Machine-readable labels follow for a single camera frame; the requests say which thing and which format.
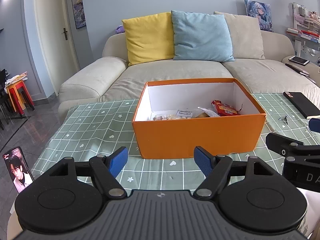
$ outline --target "snack bag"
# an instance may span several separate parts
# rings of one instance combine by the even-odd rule
[[[216,113],[220,116],[239,115],[236,109],[234,109],[232,106],[221,103],[219,100],[213,100],[211,105],[215,106]]]

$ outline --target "tiled floor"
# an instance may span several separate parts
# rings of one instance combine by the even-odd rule
[[[58,118],[59,102],[56,98],[50,104],[35,106],[35,110],[30,108],[25,110],[28,120],[17,119],[6,124],[0,113],[4,131],[0,130],[0,149],[12,136],[12,134],[25,122],[16,134],[9,140],[8,144],[1,152],[6,152],[10,148],[20,146],[25,155],[28,166],[33,164],[41,154],[46,142],[60,127]],[[7,225],[10,217],[10,209],[18,192],[13,186],[10,175],[5,167],[3,160],[0,160],[0,240],[7,239]]]

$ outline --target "door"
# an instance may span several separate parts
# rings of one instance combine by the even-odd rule
[[[79,70],[65,0],[35,0],[35,13],[42,53],[58,95],[60,85]]]

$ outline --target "beige sofa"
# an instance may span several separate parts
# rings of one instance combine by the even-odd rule
[[[235,61],[223,63],[160,60],[130,67],[127,63],[125,33],[111,36],[106,42],[102,58],[61,85],[60,121],[63,122],[71,106],[139,98],[148,81],[201,77],[235,77],[251,93],[302,92],[320,108],[320,88],[284,65],[294,54],[289,38],[266,31],[261,31],[261,35],[265,59],[236,58]],[[320,84],[318,67],[309,63],[304,68]]]

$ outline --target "green checkered tablecloth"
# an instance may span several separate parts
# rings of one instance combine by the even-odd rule
[[[233,160],[246,161],[248,156],[260,157],[272,168],[282,173],[284,158],[269,151],[265,145],[266,135],[277,132],[316,145],[320,134],[308,129],[308,120],[282,94],[254,94],[267,113],[256,148],[252,152],[229,155]],[[193,192],[204,180],[204,175],[193,158],[171,160],[142,159],[131,121],[138,100],[95,103],[75,106],[68,112],[63,125],[52,136],[35,165],[32,174],[36,178],[66,156],[75,161],[88,161],[97,154],[110,155],[121,146],[129,149],[128,162],[117,180],[130,193],[131,189],[177,190]],[[288,125],[279,121],[288,115]],[[90,177],[78,177],[90,183]],[[231,182],[240,180],[232,177]]]

